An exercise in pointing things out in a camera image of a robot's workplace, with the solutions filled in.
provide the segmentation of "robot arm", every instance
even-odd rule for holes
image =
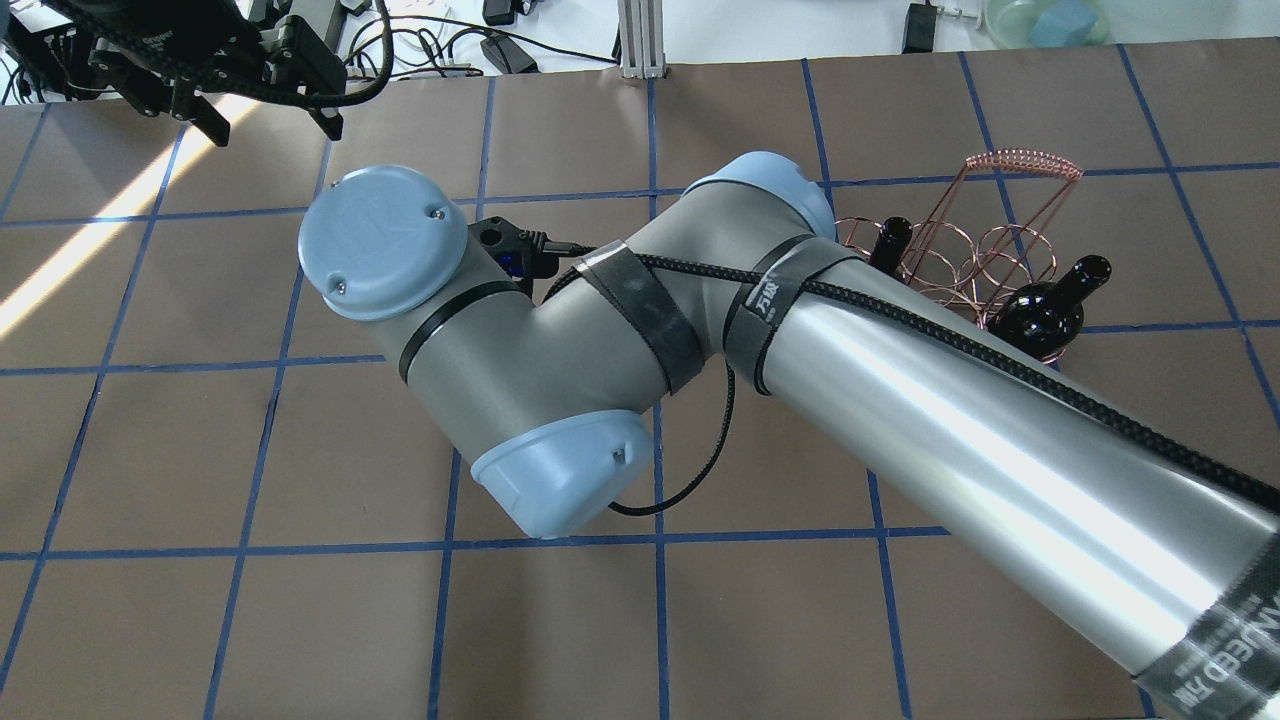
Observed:
[[[316,200],[300,256],[530,536],[616,498],[652,456],[640,413],[723,352],[1188,717],[1280,717],[1274,496],[1224,492],[974,352],[837,301],[1018,355],[832,237],[818,187],[749,154],[534,307],[434,183],[380,167]],[[668,260],[650,272],[652,256]],[[755,273],[727,269],[744,260]],[[800,292],[814,281],[828,296]],[[516,386],[512,364],[556,372]]]

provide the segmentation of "power adapter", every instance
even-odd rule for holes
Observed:
[[[911,3],[906,9],[902,31],[902,54],[933,53],[933,33],[938,26],[938,9],[931,4]]]
[[[518,8],[520,0],[484,0],[481,15],[489,27],[509,26],[516,22]]]
[[[525,53],[516,41],[506,35],[486,35],[480,41],[480,51],[484,53],[495,68],[507,74],[536,73],[538,63]]]

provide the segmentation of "plastic bowl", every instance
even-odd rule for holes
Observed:
[[[987,0],[987,9],[983,12],[983,27],[991,35],[996,45],[1005,50],[1021,47],[1034,47],[1028,37],[1036,22],[1057,0]],[[1107,40],[1111,26],[1107,17],[1094,0],[1084,0],[1098,15],[1098,22],[1093,23],[1093,29],[1084,38],[1085,45],[1102,45]]]

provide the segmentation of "wine bottle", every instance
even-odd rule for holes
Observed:
[[[891,278],[901,279],[897,265],[910,243],[911,223],[906,218],[890,218],[881,225],[881,234],[876,238],[876,247],[872,247],[872,256],[867,263]]]
[[[987,324],[991,334],[1046,360],[1071,342],[1084,327],[1084,299],[1111,278],[1111,263],[1085,255],[1057,282],[1018,288]]]

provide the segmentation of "bottle neck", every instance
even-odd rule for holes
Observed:
[[[1070,310],[1084,302],[1094,290],[1111,278],[1111,263],[1101,255],[1087,255],[1044,292],[1046,301],[1060,310]]]
[[[881,227],[879,237],[868,263],[877,270],[893,275],[899,263],[902,261],[902,252],[911,243],[911,223],[906,218],[890,218]]]

